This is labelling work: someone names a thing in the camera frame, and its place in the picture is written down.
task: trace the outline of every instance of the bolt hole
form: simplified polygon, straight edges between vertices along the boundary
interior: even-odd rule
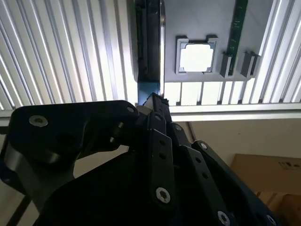
[[[165,145],[166,145],[166,143],[165,143],[164,140],[160,140],[159,142],[160,142],[160,144],[161,144],[162,146],[165,146]]]
[[[127,110],[131,113],[133,113],[135,111],[132,107],[127,107]]]
[[[163,199],[166,199],[167,198],[167,194],[164,192],[164,191],[161,191],[160,192],[160,195]]]
[[[34,122],[36,122],[36,123],[43,123],[44,121],[41,118],[36,118],[36,119],[34,119]]]
[[[56,135],[57,142],[64,147],[69,147],[74,145],[75,137],[70,133],[58,133]]]
[[[166,159],[166,155],[165,155],[165,154],[163,154],[163,153],[159,153],[159,157],[160,157],[161,159],[163,159],[163,160],[165,160],[165,159]]]
[[[203,178],[208,179],[208,176],[206,173],[202,173]]]
[[[222,220],[223,220],[224,222],[227,221],[227,218],[226,218],[224,215],[221,215],[221,218],[222,218]]]

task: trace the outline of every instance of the brown cardboard box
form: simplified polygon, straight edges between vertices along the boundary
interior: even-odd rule
[[[284,195],[301,195],[301,159],[236,154],[231,168],[272,211]]]
[[[301,225],[301,196],[285,195],[276,213],[277,218],[282,220],[283,225]]]

